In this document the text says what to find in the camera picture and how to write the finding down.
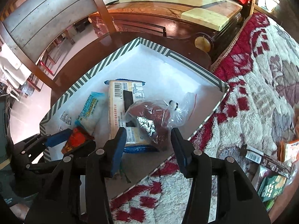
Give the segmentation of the red floral fleece blanket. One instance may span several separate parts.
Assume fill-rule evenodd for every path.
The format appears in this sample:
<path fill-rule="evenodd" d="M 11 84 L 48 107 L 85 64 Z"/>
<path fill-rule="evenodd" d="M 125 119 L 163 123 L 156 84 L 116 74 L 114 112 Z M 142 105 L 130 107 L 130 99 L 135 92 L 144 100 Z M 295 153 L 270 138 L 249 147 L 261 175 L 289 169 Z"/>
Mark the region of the red floral fleece blanket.
<path fill-rule="evenodd" d="M 273 19 L 254 13 L 212 72 L 229 92 L 192 142 L 211 157 L 234 157 L 252 179 L 258 165 L 240 155 L 243 145 L 276 157 L 280 143 L 296 137 L 298 43 Z M 191 184 L 171 157 L 110 202 L 113 220 L 181 223 Z"/>

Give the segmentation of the red snack packet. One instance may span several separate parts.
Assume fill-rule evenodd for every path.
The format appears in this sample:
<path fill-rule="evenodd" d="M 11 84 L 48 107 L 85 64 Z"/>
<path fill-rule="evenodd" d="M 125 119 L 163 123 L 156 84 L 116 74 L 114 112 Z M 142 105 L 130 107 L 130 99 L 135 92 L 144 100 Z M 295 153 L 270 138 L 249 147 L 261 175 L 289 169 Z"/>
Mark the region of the red snack packet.
<path fill-rule="evenodd" d="M 79 147 L 80 145 L 82 145 L 84 142 L 88 140 L 94 140 L 94 137 L 91 136 L 88 132 L 86 132 L 82 127 L 77 126 L 73 129 L 66 144 L 62 148 L 61 153 L 66 154 L 71 150 Z"/>

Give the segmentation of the brown Nescafe coffee stick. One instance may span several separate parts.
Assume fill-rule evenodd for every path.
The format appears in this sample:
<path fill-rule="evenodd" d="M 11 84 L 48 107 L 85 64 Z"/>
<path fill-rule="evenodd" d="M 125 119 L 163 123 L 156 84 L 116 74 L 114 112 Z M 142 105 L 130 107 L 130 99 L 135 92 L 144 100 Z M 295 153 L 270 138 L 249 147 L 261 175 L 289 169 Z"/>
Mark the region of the brown Nescafe coffee stick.
<path fill-rule="evenodd" d="M 243 145 L 240 150 L 240 155 L 254 163 L 270 169 L 278 175 L 284 176 L 286 178 L 290 178 L 291 176 L 291 167 L 281 163 L 276 159 L 273 159 L 254 147 Z"/>

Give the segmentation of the blue milk sachima packet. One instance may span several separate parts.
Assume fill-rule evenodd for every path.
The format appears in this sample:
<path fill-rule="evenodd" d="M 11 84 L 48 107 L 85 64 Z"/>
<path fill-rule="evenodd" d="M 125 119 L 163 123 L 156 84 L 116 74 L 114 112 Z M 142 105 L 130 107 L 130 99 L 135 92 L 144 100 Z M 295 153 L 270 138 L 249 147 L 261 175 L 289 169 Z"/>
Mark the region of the blue milk sachima packet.
<path fill-rule="evenodd" d="M 75 121 L 75 127 L 81 127 L 89 135 L 92 135 L 101 118 L 106 102 L 107 94 L 92 91 Z"/>

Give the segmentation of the long white cracker pack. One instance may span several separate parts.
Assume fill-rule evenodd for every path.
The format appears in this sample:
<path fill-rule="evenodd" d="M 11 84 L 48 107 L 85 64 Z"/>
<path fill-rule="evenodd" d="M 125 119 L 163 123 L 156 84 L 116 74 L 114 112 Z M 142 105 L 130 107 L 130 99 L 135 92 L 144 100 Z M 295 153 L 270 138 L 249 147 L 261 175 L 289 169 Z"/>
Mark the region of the long white cracker pack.
<path fill-rule="evenodd" d="M 149 153 L 159 150 L 147 142 L 139 133 L 136 124 L 126 116 L 129 107 L 137 101 L 144 100 L 144 81 L 119 78 L 106 80 L 108 85 L 108 122 L 110 137 L 114 138 L 119 128 L 123 127 L 127 133 L 125 153 Z"/>

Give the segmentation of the bright green snack packet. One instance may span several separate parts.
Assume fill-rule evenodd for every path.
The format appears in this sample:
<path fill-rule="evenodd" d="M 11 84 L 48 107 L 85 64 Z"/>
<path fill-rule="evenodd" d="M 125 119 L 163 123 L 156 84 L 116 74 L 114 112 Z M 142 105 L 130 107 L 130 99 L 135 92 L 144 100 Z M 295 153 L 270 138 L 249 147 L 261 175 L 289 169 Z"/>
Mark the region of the bright green snack packet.
<path fill-rule="evenodd" d="M 276 199 L 274 198 L 274 199 L 268 200 L 264 203 L 267 212 L 269 212 L 271 210 L 271 208 L 275 204 L 275 201 L 276 201 Z"/>

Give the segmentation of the green striped white box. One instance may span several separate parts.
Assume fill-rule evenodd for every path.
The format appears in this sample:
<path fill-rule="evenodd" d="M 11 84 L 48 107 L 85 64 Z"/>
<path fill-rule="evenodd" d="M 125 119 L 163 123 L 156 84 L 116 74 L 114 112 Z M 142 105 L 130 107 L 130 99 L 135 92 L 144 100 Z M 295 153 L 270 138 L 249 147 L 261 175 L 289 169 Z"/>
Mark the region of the green striped white box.
<path fill-rule="evenodd" d="M 154 144 L 144 136 L 127 110 L 137 103 L 167 107 L 166 121 L 190 140 L 229 92 L 229 85 L 195 62 L 167 47 L 136 38 L 83 74 L 40 122 L 42 135 L 79 124 L 78 116 L 93 92 L 102 93 L 100 115 L 91 129 L 97 146 L 124 127 L 127 132 L 120 171 L 106 181 L 108 199 L 130 191 L 171 159 L 169 142 Z"/>

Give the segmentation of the wooden marble-top table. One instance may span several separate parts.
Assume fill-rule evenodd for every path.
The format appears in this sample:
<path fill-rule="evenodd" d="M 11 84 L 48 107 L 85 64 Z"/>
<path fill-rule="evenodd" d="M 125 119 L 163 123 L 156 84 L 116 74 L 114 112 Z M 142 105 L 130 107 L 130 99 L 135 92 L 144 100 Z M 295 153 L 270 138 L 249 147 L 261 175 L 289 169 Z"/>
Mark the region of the wooden marble-top table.
<path fill-rule="evenodd" d="M 119 0 L 107 10 L 119 32 L 184 39 L 212 54 L 236 34 L 242 6 L 233 0 Z"/>

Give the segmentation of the orange cracker packet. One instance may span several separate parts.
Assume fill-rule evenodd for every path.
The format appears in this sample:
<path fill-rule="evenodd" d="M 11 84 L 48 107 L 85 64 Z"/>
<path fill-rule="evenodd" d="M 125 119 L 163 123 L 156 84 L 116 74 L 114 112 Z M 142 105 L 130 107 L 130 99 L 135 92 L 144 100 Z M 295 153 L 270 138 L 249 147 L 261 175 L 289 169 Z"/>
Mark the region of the orange cracker packet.
<path fill-rule="evenodd" d="M 299 140 L 291 142 L 280 142 L 280 160 L 281 162 L 294 163 L 298 161 Z"/>

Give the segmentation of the clear bag of dates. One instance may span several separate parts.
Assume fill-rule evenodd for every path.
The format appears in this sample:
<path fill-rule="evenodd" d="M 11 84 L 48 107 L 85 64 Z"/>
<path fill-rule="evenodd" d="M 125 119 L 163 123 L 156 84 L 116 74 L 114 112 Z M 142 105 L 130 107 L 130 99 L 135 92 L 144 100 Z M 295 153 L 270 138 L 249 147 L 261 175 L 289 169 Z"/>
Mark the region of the clear bag of dates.
<path fill-rule="evenodd" d="M 139 129 L 141 136 L 159 151 L 165 151 L 170 144 L 170 133 L 175 127 L 185 125 L 190 119 L 197 95 L 187 93 L 182 101 L 162 99 L 140 100 L 126 112 Z"/>

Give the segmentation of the dark green cracker packet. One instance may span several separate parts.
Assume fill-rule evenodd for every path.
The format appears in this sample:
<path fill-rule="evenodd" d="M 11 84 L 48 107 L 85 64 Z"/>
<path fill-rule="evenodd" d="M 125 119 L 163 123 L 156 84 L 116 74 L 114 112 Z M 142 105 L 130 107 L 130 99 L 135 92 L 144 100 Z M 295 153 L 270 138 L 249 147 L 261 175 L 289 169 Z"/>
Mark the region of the dark green cracker packet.
<path fill-rule="evenodd" d="M 279 196 L 284 190 L 286 180 L 286 177 L 280 175 L 265 177 L 258 189 L 261 201 L 266 202 Z"/>

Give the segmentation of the wooden chair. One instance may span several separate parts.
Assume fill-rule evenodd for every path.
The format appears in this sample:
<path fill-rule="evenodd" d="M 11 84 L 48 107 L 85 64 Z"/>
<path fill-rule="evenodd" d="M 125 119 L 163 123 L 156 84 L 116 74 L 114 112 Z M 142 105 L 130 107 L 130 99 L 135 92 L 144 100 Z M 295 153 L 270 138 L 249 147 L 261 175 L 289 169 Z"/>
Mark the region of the wooden chair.
<path fill-rule="evenodd" d="M 74 55 L 54 79 L 49 78 L 36 65 L 36 60 L 70 25 L 94 12 L 103 17 L 108 32 Z M 2 41 L 32 74 L 52 90 L 52 103 L 100 60 L 135 38 L 145 38 L 165 46 L 205 69 L 211 67 L 209 55 L 186 39 L 116 31 L 103 0 L 28 0 L 1 21 Z"/>

